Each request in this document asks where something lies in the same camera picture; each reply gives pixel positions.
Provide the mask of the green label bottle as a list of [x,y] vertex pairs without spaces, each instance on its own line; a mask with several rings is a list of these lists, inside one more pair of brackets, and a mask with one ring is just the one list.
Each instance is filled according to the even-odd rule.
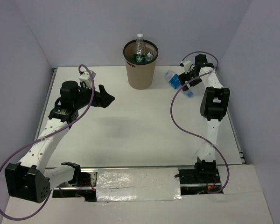
[[145,62],[145,44],[143,40],[143,34],[137,34],[133,52],[133,61],[136,63]]

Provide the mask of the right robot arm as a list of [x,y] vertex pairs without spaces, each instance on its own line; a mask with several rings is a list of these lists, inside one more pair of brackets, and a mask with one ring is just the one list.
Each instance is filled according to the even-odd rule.
[[191,178],[197,182],[215,180],[217,164],[214,146],[221,121],[227,114],[230,90],[223,87],[216,76],[217,67],[208,62],[207,53],[198,51],[194,63],[183,59],[180,66],[184,72],[178,76],[183,92],[189,92],[191,87],[200,83],[205,86],[205,92],[200,106],[200,114],[207,125],[206,143],[198,151],[197,161]]

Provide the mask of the small bottle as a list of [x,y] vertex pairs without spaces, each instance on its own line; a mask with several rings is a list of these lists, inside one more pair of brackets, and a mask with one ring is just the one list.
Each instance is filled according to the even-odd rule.
[[153,58],[154,58],[153,52],[152,52],[152,51],[149,51],[149,52],[147,53],[147,55],[146,55],[145,60],[146,60],[146,62],[150,62],[150,61],[153,60]]

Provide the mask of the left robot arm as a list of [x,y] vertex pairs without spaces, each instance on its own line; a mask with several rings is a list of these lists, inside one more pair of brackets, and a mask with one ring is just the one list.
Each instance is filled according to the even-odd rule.
[[49,191],[67,182],[77,186],[82,181],[80,165],[63,162],[59,167],[46,170],[57,145],[71,126],[80,118],[79,109],[91,105],[108,107],[115,97],[106,92],[103,85],[98,91],[79,85],[76,81],[63,82],[60,97],[49,113],[47,124],[38,139],[17,164],[8,164],[5,178],[8,193],[12,197],[42,203]]

